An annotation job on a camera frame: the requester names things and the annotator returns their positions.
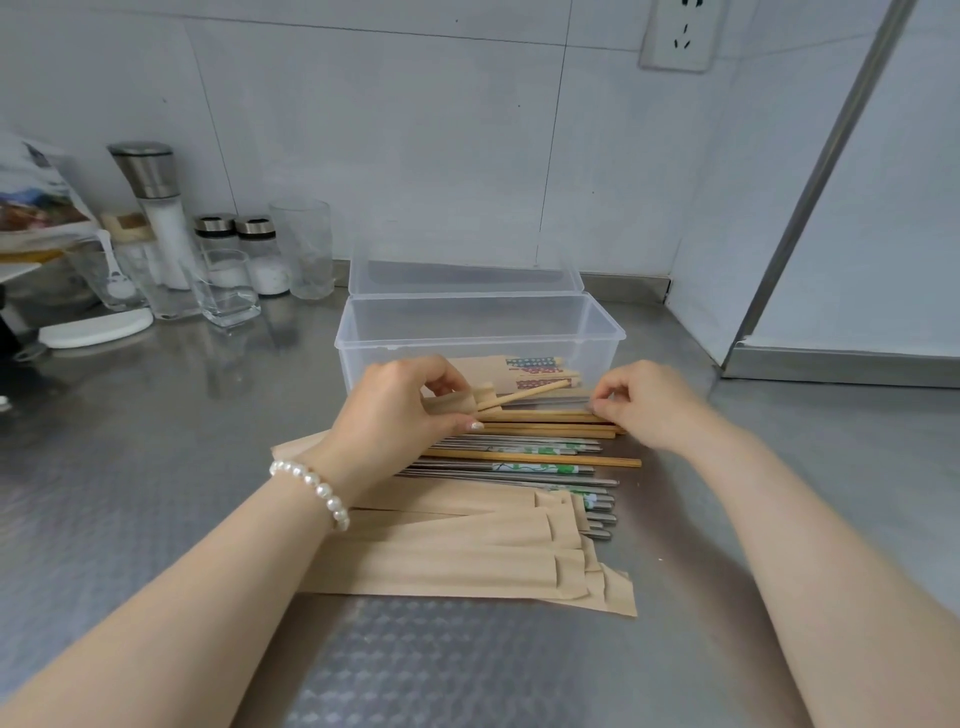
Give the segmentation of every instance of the salt shaker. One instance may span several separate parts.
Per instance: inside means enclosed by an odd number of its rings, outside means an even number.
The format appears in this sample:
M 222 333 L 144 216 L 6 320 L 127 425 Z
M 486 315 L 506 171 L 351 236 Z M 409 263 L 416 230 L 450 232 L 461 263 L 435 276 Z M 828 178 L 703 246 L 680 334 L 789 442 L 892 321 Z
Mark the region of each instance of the salt shaker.
M 234 224 L 236 215 L 227 212 L 218 212 L 208 215 L 198 215 L 193 219 L 193 234 L 203 251 L 218 248 L 240 249 L 240 238 Z
M 180 266 L 194 263 L 196 247 L 183 214 L 173 149 L 158 141 L 125 141 L 109 144 L 107 149 L 154 229 L 163 285 L 189 291 Z
M 253 290 L 261 296 L 276 296 L 290 290 L 290 269 L 280 256 L 273 221 L 266 215 L 236 220 L 240 248 L 250 256 Z

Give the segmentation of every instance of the pearl bracelet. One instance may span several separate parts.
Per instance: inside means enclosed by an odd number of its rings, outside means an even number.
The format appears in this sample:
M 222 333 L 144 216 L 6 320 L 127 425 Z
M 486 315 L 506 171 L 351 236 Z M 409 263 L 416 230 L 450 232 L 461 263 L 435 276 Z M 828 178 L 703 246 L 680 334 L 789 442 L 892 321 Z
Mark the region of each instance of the pearl bracelet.
M 275 460 L 270 466 L 270 475 L 276 475 L 280 471 L 289 473 L 293 477 L 298 477 L 308 486 L 313 488 L 317 496 L 326 503 L 326 507 L 333 514 L 333 520 L 336 522 L 338 531 L 346 531 L 350 528 L 350 514 L 344 503 L 333 495 L 333 489 L 329 483 L 324 483 L 320 476 L 307 468 L 302 463 L 295 463 L 291 460 Z

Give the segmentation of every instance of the metal jar lid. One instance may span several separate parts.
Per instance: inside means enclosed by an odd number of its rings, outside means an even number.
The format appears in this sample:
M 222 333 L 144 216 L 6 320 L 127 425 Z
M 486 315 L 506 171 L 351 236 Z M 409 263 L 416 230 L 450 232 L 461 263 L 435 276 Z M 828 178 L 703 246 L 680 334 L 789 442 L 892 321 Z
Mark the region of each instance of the metal jar lid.
M 140 200 L 163 200 L 180 195 L 174 151 L 159 141 L 121 141 L 107 146 L 133 194 Z
M 236 220 L 237 233 L 241 235 L 273 235 L 274 221 L 266 215 L 246 215 Z
M 229 212 L 214 212 L 209 215 L 197 215 L 193 219 L 193 229 L 197 232 L 235 232 L 236 215 Z

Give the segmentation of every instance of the small spoon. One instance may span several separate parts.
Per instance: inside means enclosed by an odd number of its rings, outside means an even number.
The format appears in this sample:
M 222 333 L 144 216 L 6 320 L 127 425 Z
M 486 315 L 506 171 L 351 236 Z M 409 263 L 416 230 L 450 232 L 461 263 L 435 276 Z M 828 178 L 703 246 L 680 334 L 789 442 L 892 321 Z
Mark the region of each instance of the small spoon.
M 110 233 L 105 230 L 98 230 L 97 237 L 100 238 L 100 245 L 103 246 L 104 255 L 107 256 L 107 292 L 117 300 L 131 299 L 136 295 L 136 286 L 133 282 L 120 272 L 120 266 L 117 265 L 117 259 L 113 255 L 113 246 L 110 244 Z

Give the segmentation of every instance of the hand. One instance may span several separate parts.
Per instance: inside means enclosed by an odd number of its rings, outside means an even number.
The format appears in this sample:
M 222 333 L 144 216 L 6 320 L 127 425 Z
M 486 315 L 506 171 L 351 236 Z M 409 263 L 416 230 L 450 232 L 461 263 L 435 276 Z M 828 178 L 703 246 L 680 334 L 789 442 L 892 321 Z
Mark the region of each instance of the hand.
M 718 417 L 675 370 L 652 361 L 604 374 L 589 406 L 644 445 L 679 454 L 699 424 Z
M 373 364 L 324 440 L 300 459 L 338 493 L 353 494 L 403 470 L 444 437 L 483 429 L 472 415 L 428 415 L 420 398 L 423 386 L 437 396 L 469 389 L 439 355 Z

